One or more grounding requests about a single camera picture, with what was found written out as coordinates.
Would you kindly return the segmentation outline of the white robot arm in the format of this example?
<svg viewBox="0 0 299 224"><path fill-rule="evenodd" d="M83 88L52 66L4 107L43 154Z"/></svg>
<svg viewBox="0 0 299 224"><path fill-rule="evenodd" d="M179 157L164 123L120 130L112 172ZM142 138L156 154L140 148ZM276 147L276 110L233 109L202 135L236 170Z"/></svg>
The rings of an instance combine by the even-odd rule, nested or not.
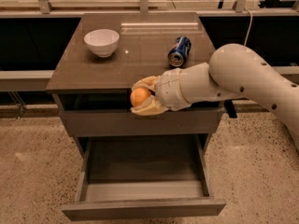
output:
<svg viewBox="0 0 299 224"><path fill-rule="evenodd" d="M299 135L298 85L239 44L220 47L207 63L144 77L133 85L130 95L131 111L138 116L237 98L256 102Z"/></svg>

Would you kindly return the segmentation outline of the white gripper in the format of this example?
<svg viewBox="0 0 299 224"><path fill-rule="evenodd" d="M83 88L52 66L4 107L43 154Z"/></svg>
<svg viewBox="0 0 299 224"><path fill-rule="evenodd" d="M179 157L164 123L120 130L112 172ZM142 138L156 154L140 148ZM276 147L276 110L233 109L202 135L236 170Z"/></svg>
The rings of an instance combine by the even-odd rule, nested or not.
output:
<svg viewBox="0 0 299 224"><path fill-rule="evenodd" d="M149 97L130 98L131 111L138 116L155 116L164 112L179 111L190 107L191 104L183 97L180 87L181 69L176 68L164 72L160 76L144 77L138 80L132 87L132 91L138 88L146 88L155 92Z"/></svg>

